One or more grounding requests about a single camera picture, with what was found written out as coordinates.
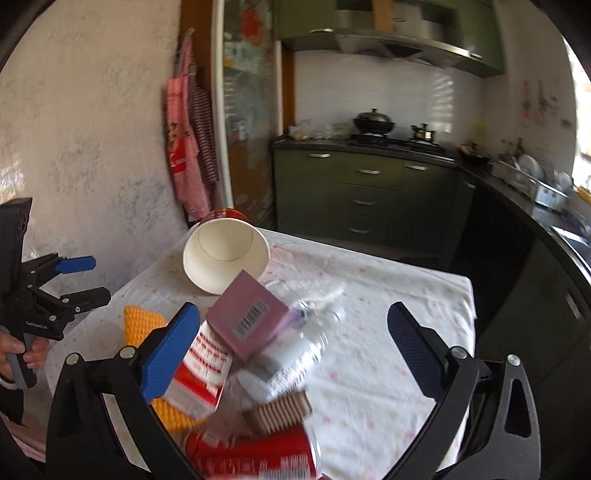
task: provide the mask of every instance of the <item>red can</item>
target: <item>red can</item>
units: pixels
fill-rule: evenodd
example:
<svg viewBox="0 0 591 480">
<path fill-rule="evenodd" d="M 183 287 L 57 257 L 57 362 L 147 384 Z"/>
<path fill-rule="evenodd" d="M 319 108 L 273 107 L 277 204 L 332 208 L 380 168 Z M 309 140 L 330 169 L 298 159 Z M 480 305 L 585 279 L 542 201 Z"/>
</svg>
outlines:
<svg viewBox="0 0 591 480">
<path fill-rule="evenodd" d="M 235 218 L 237 220 L 242 220 L 243 222 L 250 223 L 248 221 L 248 217 L 244 215 L 242 212 L 228 207 L 222 207 L 212 210 L 205 217 L 203 217 L 201 223 L 203 224 L 210 220 L 215 220 L 216 218 Z"/>
<path fill-rule="evenodd" d="M 255 477 L 315 479 L 320 447 L 311 427 L 299 423 L 259 439 L 222 439 L 192 432 L 185 445 L 189 461 L 207 479 Z"/>
</svg>

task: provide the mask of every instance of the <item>white tablecloth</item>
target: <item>white tablecloth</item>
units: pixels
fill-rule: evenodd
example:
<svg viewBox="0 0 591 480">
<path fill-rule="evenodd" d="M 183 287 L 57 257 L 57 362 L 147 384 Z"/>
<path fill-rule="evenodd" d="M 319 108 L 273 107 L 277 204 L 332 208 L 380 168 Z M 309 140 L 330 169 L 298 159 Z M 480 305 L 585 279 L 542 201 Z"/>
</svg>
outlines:
<svg viewBox="0 0 591 480">
<path fill-rule="evenodd" d="M 388 334 L 389 306 L 402 301 L 418 322 L 449 345 L 474 353 L 475 307 L 470 281 L 458 275 L 371 257 L 282 233 L 262 231 L 271 262 L 261 281 L 327 278 L 346 283 L 346 320 L 329 335 L 329 348 L 308 382 L 313 426 L 322 450 L 322 471 L 335 480 L 381 479 L 400 458 L 425 422 L 434 402 L 422 396 Z M 136 304 L 171 319 L 185 301 L 202 318 L 216 296 L 206 294 L 183 271 L 186 238 L 167 255 L 113 295 L 108 306 L 91 312 L 53 346 L 46 376 L 54 391 L 68 353 L 84 359 L 113 356 L 123 347 L 123 309 Z M 121 419 L 114 420 L 121 424 Z M 120 433 L 131 460 L 142 465 Z M 458 433 L 443 465 L 454 462 Z"/>
</svg>

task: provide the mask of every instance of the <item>white wall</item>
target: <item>white wall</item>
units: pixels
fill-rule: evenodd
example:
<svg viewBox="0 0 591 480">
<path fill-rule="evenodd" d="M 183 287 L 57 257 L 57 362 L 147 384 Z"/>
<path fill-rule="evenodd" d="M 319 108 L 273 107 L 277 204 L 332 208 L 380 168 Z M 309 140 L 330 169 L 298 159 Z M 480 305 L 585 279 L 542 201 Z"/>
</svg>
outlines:
<svg viewBox="0 0 591 480">
<path fill-rule="evenodd" d="M 336 51 L 295 57 L 298 122 L 350 122 L 377 108 L 396 122 L 396 137 L 408 138 L 410 125 L 424 122 L 438 140 L 461 143 L 482 121 L 483 80 L 470 73 Z"/>
<path fill-rule="evenodd" d="M 524 139 L 527 153 L 557 170 L 572 172 L 576 143 L 576 101 L 562 36 L 530 0 L 495 0 L 505 46 L 506 74 L 484 81 L 485 145 L 505 151 L 501 140 Z M 538 81 L 550 106 L 540 113 Z M 529 84 L 530 118 L 524 118 L 524 82 Z"/>
<path fill-rule="evenodd" d="M 162 127 L 179 19 L 180 0 L 57 0 L 0 73 L 0 203 L 33 197 L 25 256 L 98 262 L 58 293 L 114 293 L 187 229 Z"/>
</svg>

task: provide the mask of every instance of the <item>barcode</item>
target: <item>barcode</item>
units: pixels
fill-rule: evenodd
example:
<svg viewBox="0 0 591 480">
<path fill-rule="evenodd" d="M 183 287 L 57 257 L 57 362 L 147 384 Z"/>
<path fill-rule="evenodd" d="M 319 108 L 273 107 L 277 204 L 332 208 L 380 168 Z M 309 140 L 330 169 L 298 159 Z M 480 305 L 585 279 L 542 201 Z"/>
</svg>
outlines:
<svg viewBox="0 0 591 480">
<path fill-rule="evenodd" d="M 256 324 L 265 316 L 268 306 L 262 300 L 257 300 L 252 304 L 246 316 L 240 320 L 234 327 L 233 333 L 242 342 L 256 326 Z"/>
<path fill-rule="evenodd" d="M 306 480 L 310 478 L 310 468 L 273 469 L 259 472 L 259 478 L 268 480 Z"/>
</svg>

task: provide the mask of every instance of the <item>blue gripper pad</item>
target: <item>blue gripper pad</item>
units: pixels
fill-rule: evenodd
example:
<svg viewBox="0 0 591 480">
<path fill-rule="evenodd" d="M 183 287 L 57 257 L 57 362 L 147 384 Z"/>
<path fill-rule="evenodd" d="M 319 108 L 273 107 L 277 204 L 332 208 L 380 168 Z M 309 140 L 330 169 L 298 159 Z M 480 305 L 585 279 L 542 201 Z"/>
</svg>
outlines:
<svg viewBox="0 0 591 480">
<path fill-rule="evenodd" d="M 76 273 L 92 270 L 96 267 L 94 257 L 63 258 L 57 265 L 59 273 Z"/>
<path fill-rule="evenodd" d="M 422 336 L 422 329 L 431 330 L 421 327 L 402 302 L 390 305 L 388 332 L 423 395 L 438 402 L 444 393 L 445 370 L 435 352 Z"/>
<path fill-rule="evenodd" d="M 162 397 L 199 330 L 199 309 L 185 303 L 170 321 L 164 338 L 142 367 L 140 392 L 147 403 Z"/>
</svg>

